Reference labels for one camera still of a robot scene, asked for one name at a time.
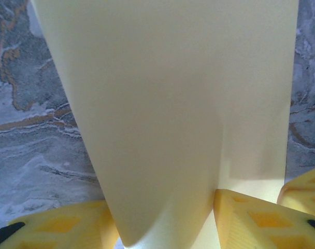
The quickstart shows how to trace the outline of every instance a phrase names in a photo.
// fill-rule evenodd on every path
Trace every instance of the marble wall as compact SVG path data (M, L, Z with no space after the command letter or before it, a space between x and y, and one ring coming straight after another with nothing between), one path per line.
M300 0L286 180L315 167L315 0ZM28 0L0 0L0 226L101 199Z

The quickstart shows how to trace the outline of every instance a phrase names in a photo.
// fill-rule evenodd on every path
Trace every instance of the gray marble surface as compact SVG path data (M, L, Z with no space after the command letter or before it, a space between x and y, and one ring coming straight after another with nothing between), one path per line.
M315 0L300 0L285 179L314 167ZM0 226L102 198L31 3L0 0Z

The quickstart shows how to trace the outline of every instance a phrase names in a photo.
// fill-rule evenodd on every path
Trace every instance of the yellow textured plastic piece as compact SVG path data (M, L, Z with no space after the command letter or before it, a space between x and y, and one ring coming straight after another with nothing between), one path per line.
M22 216L25 226L0 249L113 249L119 237L106 201L74 204Z
M225 189L214 215L221 249L315 249L315 216Z
M315 169L286 183L277 203L315 215Z

